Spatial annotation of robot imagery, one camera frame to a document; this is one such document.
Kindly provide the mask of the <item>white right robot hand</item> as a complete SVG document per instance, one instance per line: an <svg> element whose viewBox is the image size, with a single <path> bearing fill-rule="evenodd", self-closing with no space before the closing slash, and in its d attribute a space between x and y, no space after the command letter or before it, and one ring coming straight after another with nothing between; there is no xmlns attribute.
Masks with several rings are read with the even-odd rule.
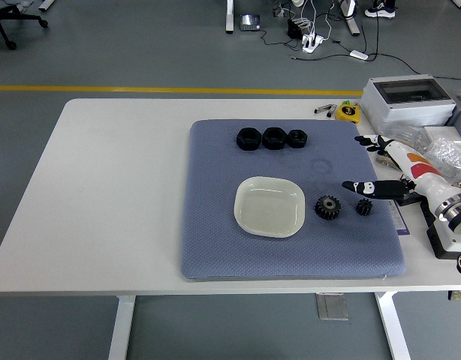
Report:
<svg viewBox="0 0 461 360"><path fill-rule="evenodd" d="M441 173L410 146L381 135L356 136L367 151L389 155L391 160L414 183L414 191L427 198L434 211L445 211L459 199L461 190L449 184ZM397 180L344 181L342 186L371 199L397 200L408 193L406 185Z"/></svg>

